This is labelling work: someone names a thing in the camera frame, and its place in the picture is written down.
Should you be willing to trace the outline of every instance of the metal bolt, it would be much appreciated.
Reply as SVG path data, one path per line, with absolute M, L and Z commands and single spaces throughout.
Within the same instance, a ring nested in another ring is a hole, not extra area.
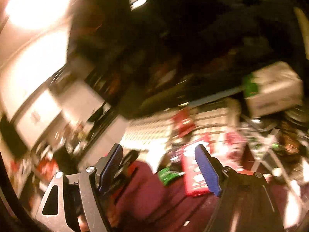
M 58 172 L 55 175 L 56 179 L 60 179 L 62 176 L 63 176 L 63 172 Z
M 229 173 L 229 172 L 231 171 L 231 167 L 225 167 L 225 168 L 224 168 L 224 171 L 227 172 L 227 173 Z
M 262 178 L 263 175 L 262 175 L 260 172 L 256 172 L 256 173 L 255 173 L 255 176 L 256 176 L 257 178 Z
M 87 167 L 86 172 L 87 173 L 92 173 L 95 170 L 95 167 Z

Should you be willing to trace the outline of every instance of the white box with green label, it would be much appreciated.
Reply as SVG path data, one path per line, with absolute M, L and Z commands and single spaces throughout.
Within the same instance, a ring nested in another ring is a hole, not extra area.
M 252 117 L 276 113 L 302 104 L 302 80 L 279 61 L 244 77 L 244 95 Z

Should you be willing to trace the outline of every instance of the green wrapper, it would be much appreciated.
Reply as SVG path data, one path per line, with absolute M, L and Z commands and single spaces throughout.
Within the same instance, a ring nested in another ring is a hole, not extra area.
M 184 172 L 171 171 L 170 167 L 166 167 L 158 172 L 158 177 L 164 186 L 168 185 L 172 180 L 184 175 Z

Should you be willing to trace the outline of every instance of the white box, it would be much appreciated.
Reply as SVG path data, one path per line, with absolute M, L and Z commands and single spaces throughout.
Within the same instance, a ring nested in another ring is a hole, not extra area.
M 302 80 L 279 61 L 245 77 L 244 94 L 251 116 L 260 117 L 302 104 Z

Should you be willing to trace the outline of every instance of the blue gripper pad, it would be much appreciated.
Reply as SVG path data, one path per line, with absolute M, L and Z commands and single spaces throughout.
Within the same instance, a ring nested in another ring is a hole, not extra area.
M 203 145 L 198 145 L 195 148 L 195 160 L 200 168 L 205 182 L 211 192 L 219 196 L 222 189 L 219 185 L 219 176 L 211 164 L 212 157 Z

